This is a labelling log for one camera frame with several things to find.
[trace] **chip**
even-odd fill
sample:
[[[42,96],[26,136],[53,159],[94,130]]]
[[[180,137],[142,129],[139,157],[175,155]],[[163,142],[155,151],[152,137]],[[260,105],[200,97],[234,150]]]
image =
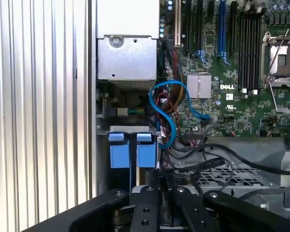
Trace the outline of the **chip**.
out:
[[[244,123],[243,122],[238,122],[237,123],[237,129],[242,130],[244,128]]]

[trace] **silver heatsink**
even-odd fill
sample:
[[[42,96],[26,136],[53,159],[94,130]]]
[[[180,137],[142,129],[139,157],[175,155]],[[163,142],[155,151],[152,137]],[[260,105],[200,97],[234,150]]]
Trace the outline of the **silver heatsink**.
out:
[[[190,98],[209,99],[212,96],[212,76],[208,74],[190,74],[187,76]]]

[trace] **ram slot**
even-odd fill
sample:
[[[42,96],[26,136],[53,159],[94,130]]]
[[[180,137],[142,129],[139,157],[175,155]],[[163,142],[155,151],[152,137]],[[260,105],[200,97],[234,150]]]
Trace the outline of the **ram slot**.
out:
[[[219,4],[217,57],[221,58],[225,64],[230,65],[226,52],[226,2],[224,0],[221,0]]]
[[[230,53],[237,51],[237,2],[230,6]]]
[[[181,45],[181,19],[182,19],[182,1],[175,1],[175,47],[180,47]]]
[[[240,14],[238,88],[245,94],[259,91],[261,17],[265,12],[266,8],[260,11],[252,5]]]
[[[191,10],[192,10],[192,4],[191,0],[186,0],[186,6],[185,6],[185,51],[190,52],[191,51]]]

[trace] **ribbed metal panel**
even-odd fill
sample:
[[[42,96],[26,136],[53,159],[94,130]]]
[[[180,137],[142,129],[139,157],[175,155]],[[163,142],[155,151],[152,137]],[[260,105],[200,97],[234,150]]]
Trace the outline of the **ribbed metal panel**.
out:
[[[86,0],[0,0],[0,232],[89,198]]]

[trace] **blue pcie slot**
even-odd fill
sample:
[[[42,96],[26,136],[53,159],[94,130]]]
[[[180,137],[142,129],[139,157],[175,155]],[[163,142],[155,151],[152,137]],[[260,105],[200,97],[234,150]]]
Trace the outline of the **blue pcie slot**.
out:
[[[226,2],[225,0],[220,0],[219,5],[219,19],[218,19],[218,53],[217,57],[222,58],[224,63],[230,65],[227,61],[227,52],[226,52],[226,41],[227,41],[227,23],[226,23]]]

